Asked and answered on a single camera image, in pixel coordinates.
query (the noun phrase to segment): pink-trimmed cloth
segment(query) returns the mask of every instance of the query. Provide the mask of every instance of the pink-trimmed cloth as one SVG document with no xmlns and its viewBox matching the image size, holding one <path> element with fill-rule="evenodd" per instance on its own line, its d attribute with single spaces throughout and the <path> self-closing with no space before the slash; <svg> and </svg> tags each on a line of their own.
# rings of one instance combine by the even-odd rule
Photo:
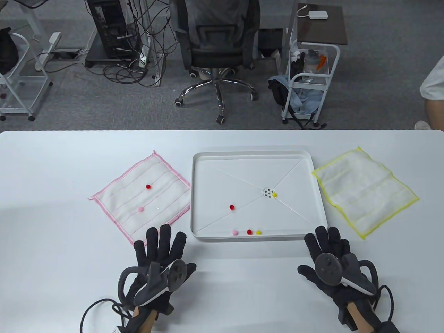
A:
<svg viewBox="0 0 444 333">
<path fill-rule="evenodd" d="M 172 224 L 190 209 L 190 184 L 155 151 L 93 195 L 94 200 L 134 244 L 146 245 L 146 231 Z"/>
</svg>

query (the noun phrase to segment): yellow-trimmed cloth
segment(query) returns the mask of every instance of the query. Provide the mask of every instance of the yellow-trimmed cloth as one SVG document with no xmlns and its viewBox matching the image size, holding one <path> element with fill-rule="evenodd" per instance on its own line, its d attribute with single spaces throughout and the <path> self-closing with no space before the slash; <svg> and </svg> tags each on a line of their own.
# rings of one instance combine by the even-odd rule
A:
<svg viewBox="0 0 444 333">
<path fill-rule="evenodd" d="M 313 171 L 328 202 L 362 239 L 419 198 L 361 148 Z"/>
</svg>

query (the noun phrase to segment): orange item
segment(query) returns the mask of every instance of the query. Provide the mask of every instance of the orange item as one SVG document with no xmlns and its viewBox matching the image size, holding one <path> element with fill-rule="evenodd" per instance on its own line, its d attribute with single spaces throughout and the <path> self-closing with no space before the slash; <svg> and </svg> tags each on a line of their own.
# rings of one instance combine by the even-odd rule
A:
<svg viewBox="0 0 444 333">
<path fill-rule="evenodd" d="M 317 66 L 316 71 L 319 71 L 326 62 L 327 62 L 327 57 L 325 55 L 321 55 L 319 57 L 319 65 Z"/>
</svg>

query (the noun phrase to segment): chair base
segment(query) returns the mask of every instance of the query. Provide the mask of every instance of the chair base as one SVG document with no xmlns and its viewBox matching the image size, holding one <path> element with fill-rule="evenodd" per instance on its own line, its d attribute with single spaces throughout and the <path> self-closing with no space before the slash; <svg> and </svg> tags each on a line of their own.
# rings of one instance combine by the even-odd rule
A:
<svg viewBox="0 0 444 333">
<path fill-rule="evenodd" d="M 206 86 L 210 83 L 214 84 L 214 87 L 216 88 L 216 94 L 218 97 L 218 108 L 219 108 L 219 116 L 217 117 L 216 122 L 220 125 L 222 125 L 225 121 L 225 102 L 222 97 L 222 91 L 221 91 L 221 83 L 232 83 L 237 84 L 246 88 L 249 88 L 251 90 L 250 98 L 252 101 L 259 100 L 259 93 L 256 91 L 256 89 L 249 84 L 248 82 L 238 80 L 238 79 L 227 79 L 225 76 L 232 70 L 231 68 L 225 68 L 222 70 L 219 69 L 212 69 L 211 71 L 207 71 L 204 68 L 197 68 L 194 67 L 194 70 L 203 73 L 205 76 L 209 77 L 208 80 L 203 80 L 202 82 L 199 82 L 197 84 L 193 84 L 186 89 L 182 91 L 180 96 L 176 98 L 174 104 L 177 107 L 181 107 L 183 105 L 183 99 L 184 97 L 193 90 L 199 89 L 203 86 Z"/>
</svg>

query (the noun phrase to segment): water bottle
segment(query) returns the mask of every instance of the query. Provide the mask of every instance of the water bottle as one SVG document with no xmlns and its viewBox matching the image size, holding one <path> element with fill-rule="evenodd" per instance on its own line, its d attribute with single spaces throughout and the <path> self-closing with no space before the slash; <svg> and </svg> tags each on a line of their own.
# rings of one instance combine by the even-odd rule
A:
<svg viewBox="0 0 444 333">
<path fill-rule="evenodd" d="M 304 58 L 304 73 L 316 73 L 317 67 L 319 65 L 319 51 L 308 50 L 308 53 Z M 302 82 L 310 83 L 313 81 L 311 76 L 303 76 Z"/>
</svg>

